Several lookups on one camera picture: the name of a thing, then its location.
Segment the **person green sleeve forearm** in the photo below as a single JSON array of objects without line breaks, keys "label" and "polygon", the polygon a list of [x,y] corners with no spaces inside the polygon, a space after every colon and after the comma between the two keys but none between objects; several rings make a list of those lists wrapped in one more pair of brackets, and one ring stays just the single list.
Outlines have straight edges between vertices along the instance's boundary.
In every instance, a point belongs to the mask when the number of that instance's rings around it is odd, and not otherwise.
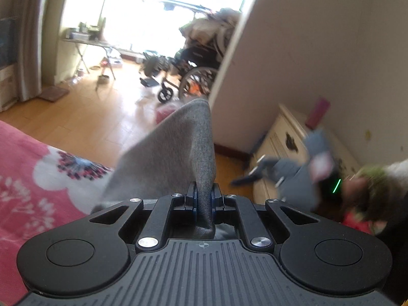
[{"label": "person green sleeve forearm", "polygon": [[386,207],[381,221],[366,221],[374,235],[382,233],[387,224],[398,214],[405,212],[402,208],[407,197],[407,161],[395,162],[384,166],[364,166],[355,176],[366,175],[375,180],[375,187],[380,188],[380,183],[384,184],[384,191],[387,191]]}]

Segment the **person right hand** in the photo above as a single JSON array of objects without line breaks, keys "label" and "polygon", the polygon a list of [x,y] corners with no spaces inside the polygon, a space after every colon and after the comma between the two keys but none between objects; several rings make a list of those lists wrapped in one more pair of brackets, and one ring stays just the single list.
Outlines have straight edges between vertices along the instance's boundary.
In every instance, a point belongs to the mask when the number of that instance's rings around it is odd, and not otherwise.
[{"label": "person right hand", "polygon": [[387,203],[384,184],[375,187],[375,180],[366,175],[357,175],[342,181],[342,211],[354,212],[359,221],[381,221]]}]

